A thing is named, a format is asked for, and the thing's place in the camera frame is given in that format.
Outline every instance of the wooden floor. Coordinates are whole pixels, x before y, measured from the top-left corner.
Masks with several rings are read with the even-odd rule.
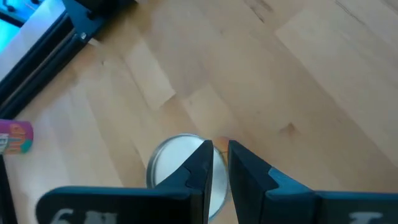
[[[148,0],[19,116],[20,223],[64,185],[144,187],[152,151],[237,139],[313,189],[398,192],[397,0]],[[237,223],[229,201],[213,223]]]

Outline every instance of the silver metal rim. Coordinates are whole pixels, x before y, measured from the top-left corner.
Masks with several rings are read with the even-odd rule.
[[[166,145],[166,143],[168,143],[169,141],[175,139],[175,138],[179,138],[179,137],[183,137],[183,136],[190,136],[190,137],[195,137],[201,140],[206,140],[196,134],[190,134],[190,133],[182,133],[182,134],[178,134],[176,136],[172,136],[166,140],[164,140],[161,144],[159,144],[159,146],[156,147],[156,149],[154,150],[154,152],[152,153],[149,162],[148,162],[148,168],[147,168],[147,174],[146,174],[146,185],[149,189],[153,189],[155,187],[155,183],[154,183],[154,179],[153,177],[154,175],[154,171],[155,171],[155,164],[156,164],[156,160],[158,158],[158,156],[160,155],[161,150],[164,148],[164,146]],[[216,150],[216,152],[219,154],[219,156],[221,158],[223,158],[223,155],[220,153],[220,150],[216,147],[213,146]],[[230,188],[229,188],[229,176],[228,176],[228,170],[227,170],[227,166],[225,164],[224,159],[222,159],[223,161],[223,165],[224,165],[224,169],[225,169],[225,173],[226,173],[226,181],[227,181],[227,189],[225,192],[225,196],[224,196],[224,201],[221,204],[221,207],[217,210],[217,212],[215,212],[212,216],[209,217],[209,221],[211,221],[212,219],[214,219],[214,217],[217,216],[217,214],[220,213],[220,211],[223,209],[225,203],[229,200],[229,195],[230,195]]]

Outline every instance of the round tin can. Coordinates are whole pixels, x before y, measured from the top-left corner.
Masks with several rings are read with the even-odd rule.
[[[146,176],[147,187],[154,188],[176,171],[204,140],[195,134],[179,134],[162,142],[149,160]],[[209,220],[223,208],[228,191],[228,173],[223,156],[214,147]]]

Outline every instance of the metal lid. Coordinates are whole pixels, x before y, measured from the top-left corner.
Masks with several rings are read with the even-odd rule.
[[[153,153],[147,169],[147,186],[154,188],[176,171],[204,142],[194,134],[179,134],[162,142]],[[228,176],[223,157],[214,148],[209,220],[223,207],[228,194]]]

